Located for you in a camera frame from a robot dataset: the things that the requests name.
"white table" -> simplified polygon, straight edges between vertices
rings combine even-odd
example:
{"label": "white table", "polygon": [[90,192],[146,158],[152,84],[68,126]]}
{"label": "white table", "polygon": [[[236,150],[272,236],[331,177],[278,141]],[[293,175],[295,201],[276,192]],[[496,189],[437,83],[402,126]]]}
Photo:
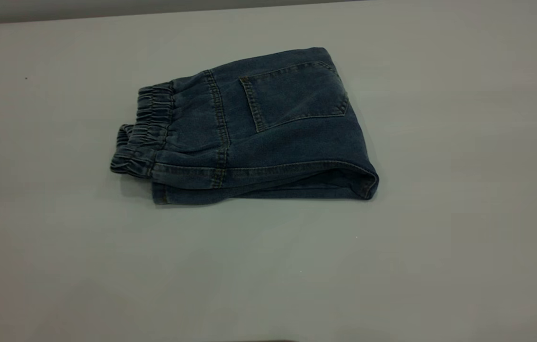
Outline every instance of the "white table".
{"label": "white table", "polygon": [[[110,173],[141,86],[331,52],[371,202],[153,205]],[[0,25],[0,342],[537,341],[537,0]]]}

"folded jeans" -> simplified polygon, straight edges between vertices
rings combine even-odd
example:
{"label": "folded jeans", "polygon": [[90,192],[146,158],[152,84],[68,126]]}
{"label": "folded jeans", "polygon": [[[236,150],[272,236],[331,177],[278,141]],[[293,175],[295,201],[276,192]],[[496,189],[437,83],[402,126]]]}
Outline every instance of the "folded jeans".
{"label": "folded jeans", "polygon": [[368,200],[379,182],[336,67],[317,47],[141,88],[110,169],[151,180],[156,204]]}

